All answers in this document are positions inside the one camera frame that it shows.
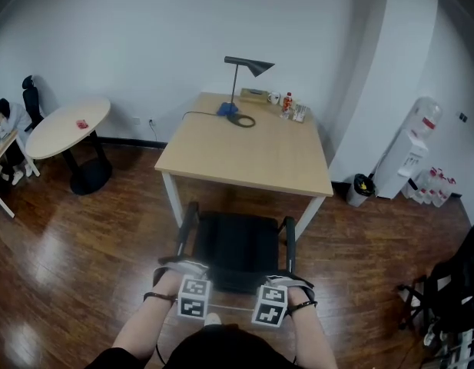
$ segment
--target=power outlet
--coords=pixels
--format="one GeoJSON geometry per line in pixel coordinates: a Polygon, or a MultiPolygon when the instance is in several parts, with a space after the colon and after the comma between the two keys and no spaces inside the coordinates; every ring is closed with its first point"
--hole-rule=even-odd
{"type": "Polygon", "coordinates": [[[467,116],[463,114],[462,112],[460,112],[459,119],[465,123],[467,121],[467,116]]]}

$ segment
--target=black office chair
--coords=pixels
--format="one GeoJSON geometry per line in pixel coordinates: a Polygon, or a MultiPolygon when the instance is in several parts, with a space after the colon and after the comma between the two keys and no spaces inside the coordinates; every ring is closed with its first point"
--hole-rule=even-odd
{"type": "Polygon", "coordinates": [[[255,294],[263,276],[278,274],[279,234],[287,236],[287,271],[295,268],[295,223],[286,216],[278,227],[273,218],[248,214],[199,213],[199,204],[187,208],[178,236],[177,255],[184,253],[194,219],[196,240],[192,258],[209,265],[209,279],[219,291],[255,294]]]}
{"type": "Polygon", "coordinates": [[[433,328],[435,334],[440,331],[459,333],[474,328],[474,225],[457,253],[448,261],[437,264],[428,278],[423,276],[417,282],[424,282],[423,294],[416,291],[414,285],[398,286],[399,290],[409,292],[404,312],[412,310],[413,297],[420,302],[407,320],[401,319],[400,329],[412,326],[414,318],[422,311],[423,330],[426,331],[429,310],[437,319],[433,328]],[[448,276],[449,283],[439,290],[439,281],[448,276]]]}
{"type": "Polygon", "coordinates": [[[44,118],[40,115],[40,109],[38,107],[38,90],[34,86],[31,75],[23,80],[22,87],[25,90],[23,92],[25,109],[27,110],[31,119],[31,124],[25,129],[25,131],[30,131],[37,127],[38,124],[44,120],[44,118]]]}

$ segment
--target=water bottle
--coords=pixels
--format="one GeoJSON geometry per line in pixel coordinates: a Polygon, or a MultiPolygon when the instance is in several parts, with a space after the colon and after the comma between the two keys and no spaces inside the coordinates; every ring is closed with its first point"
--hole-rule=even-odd
{"type": "Polygon", "coordinates": [[[288,119],[290,117],[290,108],[293,104],[291,93],[288,92],[287,96],[283,98],[283,109],[281,109],[281,118],[288,119]]]}
{"type": "Polygon", "coordinates": [[[418,178],[416,179],[416,186],[418,187],[418,190],[412,196],[412,199],[418,204],[422,204],[424,202],[426,193],[433,184],[433,179],[436,179],[436,169],[434,167],[431,167],[429,171],[423,171],[421,174],[419,174],[418,178]]]}
{"type": "Polygon", "coordinates": [[[428,188],[428,191],[426,192],[425,196],[424,196],[424,203],[425,204],[431,204],[431,202],[433,201],[433,197],[436,195],[436,193],[438,193],[438,190],[440,188],[440,185],[442,184],[442,181],[443,181],[443,171],[438,168],[438,174],[433,177],[432,181],[431,181],[431,185],[429,186],[428,188]]]}
{"type": "Polygon", "coordinates": [[[446,195],[449,191],[448,185],[448,180],[444,176],[442,176],[441,181],[439,183],[438,191],[433,195],[433,205],[435,205],[437,208],[442,206],[449,197],[448,195],[446,195]]]}
{"type": "Polygon", "coordinates": [[[442,188],[438,191],[436,201],[435,199],[433,199],[433,204],[438,208],[445,204],[446,200],[449,199],[450,195],[455,192],[455,187],[456,181],[454,178],[445,179],[442,188]]]}
{"type": "Polygon", "coordinates": [[[414,103],[405,127],[418,139],[425,141],[435,131],[442,115],[443,111],[435,100],[430,97],[420,97],[414,103]]]}

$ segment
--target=red object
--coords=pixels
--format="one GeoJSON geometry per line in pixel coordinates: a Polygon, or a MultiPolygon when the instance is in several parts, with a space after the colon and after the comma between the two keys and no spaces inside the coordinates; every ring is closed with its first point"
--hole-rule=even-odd
{"type": "Polygon", "coordinates": [[[433,124],[433,122],[429,121],[427,118],[423,118],[423,123],[427,125],[429,128],[431,128],[432,130],[435,129],[435,125],[433,124]]]}
{"type": "Polygon", "coordinates": [[[283,112],[286,112],[288,109],[290,109],[292,104],[293,99],[291,98],[291,93],[288,92],[288,95],[283,100],[283,112]]]}
{"type": "Polygon", "coordinates": [[[88,123],[85,120],[77,120],[76,125],[81,129],[88,128],[88,123]]]}

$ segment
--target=blue lamp base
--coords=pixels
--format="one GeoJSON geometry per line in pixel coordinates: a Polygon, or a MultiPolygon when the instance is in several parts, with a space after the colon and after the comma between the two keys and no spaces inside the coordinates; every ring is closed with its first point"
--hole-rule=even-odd
{"type": "Polygon", "coordinates": [[[220,109],[216,112],[218,116],[233,115],[238,112],[237,106],[233,102],[224,102],[221,104],[220,109]]]}

